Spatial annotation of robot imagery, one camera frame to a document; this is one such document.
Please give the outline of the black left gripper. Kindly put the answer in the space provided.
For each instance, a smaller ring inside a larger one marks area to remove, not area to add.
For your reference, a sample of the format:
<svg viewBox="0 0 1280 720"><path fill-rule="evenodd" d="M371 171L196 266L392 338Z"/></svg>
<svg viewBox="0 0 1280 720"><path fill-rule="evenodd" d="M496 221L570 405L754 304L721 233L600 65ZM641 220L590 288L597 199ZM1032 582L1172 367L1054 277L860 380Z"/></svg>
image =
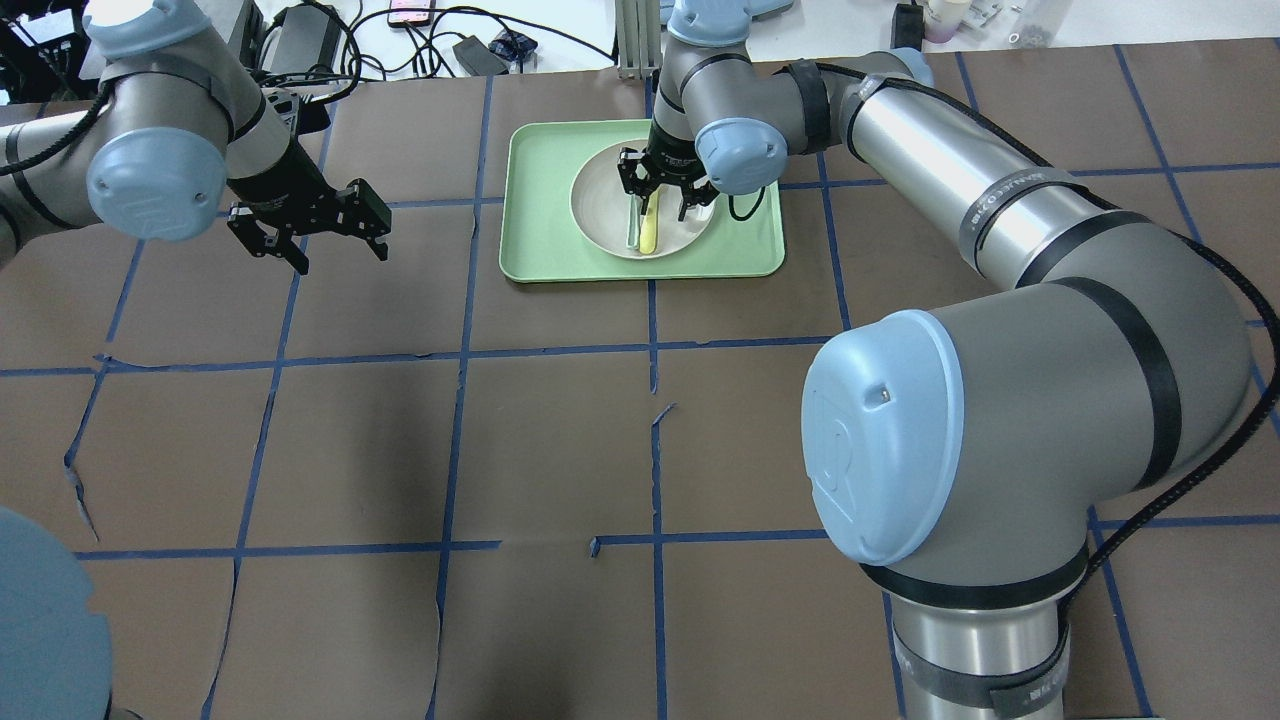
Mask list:
<svg viewBox="0 0 1280 720"><path fill-rule="evenodd" d="M266 170L227 186L237 197L227 225L255 258L279 258L307 275L308 258L294 240L323 232L362 240L380 263L390 256L393 214L381 196L364 178L330 186L305 150L287 150Z"/></svg>

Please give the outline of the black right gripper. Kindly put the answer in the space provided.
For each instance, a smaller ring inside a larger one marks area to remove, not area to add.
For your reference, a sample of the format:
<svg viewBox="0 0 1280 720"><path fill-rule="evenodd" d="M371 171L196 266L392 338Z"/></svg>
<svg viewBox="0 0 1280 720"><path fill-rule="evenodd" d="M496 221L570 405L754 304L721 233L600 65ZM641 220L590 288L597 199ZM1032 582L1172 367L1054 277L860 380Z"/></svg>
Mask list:
<svg viewBox="0 0 1280 720"><path fill-rule="evenodd" d="M685 222L694 208L713 204L713 184L694 142L676 137L659 126L650 126L644 149L622 147L617 168L635 217L645 217L650 196L659 184L680 188L678 222Z"/></svg>

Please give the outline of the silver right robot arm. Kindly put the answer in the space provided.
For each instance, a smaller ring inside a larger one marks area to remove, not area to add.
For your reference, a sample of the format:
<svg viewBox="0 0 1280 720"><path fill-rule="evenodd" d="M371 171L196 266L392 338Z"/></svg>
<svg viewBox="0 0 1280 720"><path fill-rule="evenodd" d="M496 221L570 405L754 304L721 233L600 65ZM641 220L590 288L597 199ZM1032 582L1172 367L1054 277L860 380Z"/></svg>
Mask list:
<svg viewBox="0 0 1280 720"><path fill-rule="evenodd" d="M956 250L984 293L827 341L801 396L829 542L883 591L910 719L1062 719L1071 609L1142 527L1222 468L1277 405L1249 397L1230 261L1102 199L963 100L914 47L762 74L754 1L675 1L645 146L649 209L764 190L842 147Z"/></svg>

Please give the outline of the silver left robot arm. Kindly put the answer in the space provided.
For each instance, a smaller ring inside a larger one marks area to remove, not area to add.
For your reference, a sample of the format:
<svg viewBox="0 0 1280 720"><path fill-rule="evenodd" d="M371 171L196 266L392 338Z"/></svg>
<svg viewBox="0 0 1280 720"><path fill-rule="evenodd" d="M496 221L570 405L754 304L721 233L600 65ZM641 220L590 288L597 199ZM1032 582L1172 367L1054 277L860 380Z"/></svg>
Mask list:
<svg viewBox="0 0 1280 720"><path fill-rule="evenodd" d="M91 1L105 58L81 113L3 128L1 245L105 224L137 240L192 240L236 196L228 227L256 258L308 272L298 237L335 233L389 255L393 215L371 184L332 186L262 87L193 1Z"/></svg>

